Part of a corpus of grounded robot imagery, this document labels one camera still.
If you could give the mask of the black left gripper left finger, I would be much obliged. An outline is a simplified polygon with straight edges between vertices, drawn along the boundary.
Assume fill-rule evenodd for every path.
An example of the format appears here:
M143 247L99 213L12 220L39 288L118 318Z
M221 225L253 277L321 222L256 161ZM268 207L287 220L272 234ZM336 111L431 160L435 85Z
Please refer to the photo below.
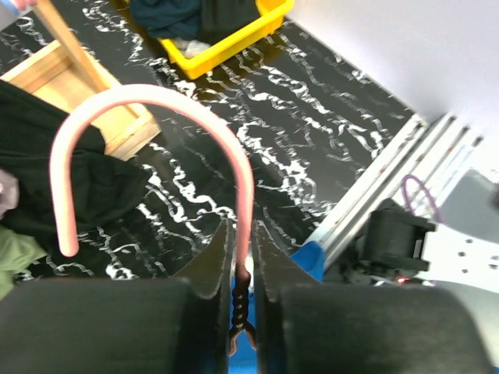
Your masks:
M211 242L176 279L189 285L180 319L176 373L226 373L231 312L232 222L222 220Z

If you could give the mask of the pink wire hanger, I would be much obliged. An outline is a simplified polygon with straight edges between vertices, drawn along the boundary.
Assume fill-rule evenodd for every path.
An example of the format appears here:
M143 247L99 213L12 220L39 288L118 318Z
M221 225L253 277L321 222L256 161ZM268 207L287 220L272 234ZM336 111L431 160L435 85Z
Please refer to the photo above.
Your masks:
M178 112L204 128L225 153L237 187L235 238L235 288L229 353L237 351L237 337L245 333L255 347L256 329L248 322L248 287L251 275L246 269L253 219L254 179L250 162L233 132L202 104L174 90L148 84L130 84L108 89L84 101L62 123L51 148L49 174L51 196L60 253L66 257L79 252L76 215L70 178L74 148L87 126L106 111L125 104L152 104Z

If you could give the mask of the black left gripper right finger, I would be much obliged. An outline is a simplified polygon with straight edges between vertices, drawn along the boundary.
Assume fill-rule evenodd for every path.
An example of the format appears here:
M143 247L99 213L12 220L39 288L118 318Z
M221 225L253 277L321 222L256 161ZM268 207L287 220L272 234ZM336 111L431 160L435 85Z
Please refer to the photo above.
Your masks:
M257 368L259 373L296 373L285 339L281 292L319 282L300 268L273 242L260 221L252 230L253 285L256 313Z

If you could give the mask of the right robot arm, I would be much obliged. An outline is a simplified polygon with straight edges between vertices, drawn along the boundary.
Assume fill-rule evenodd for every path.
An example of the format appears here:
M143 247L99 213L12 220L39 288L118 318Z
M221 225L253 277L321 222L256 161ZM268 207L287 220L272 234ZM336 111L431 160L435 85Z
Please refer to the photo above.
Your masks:
M360 262L392 285L325 284L256 224L253 237L260 373L492 373L465 306L448 291L405 284L427 270L426 234L435 230L384 201L362 233Z

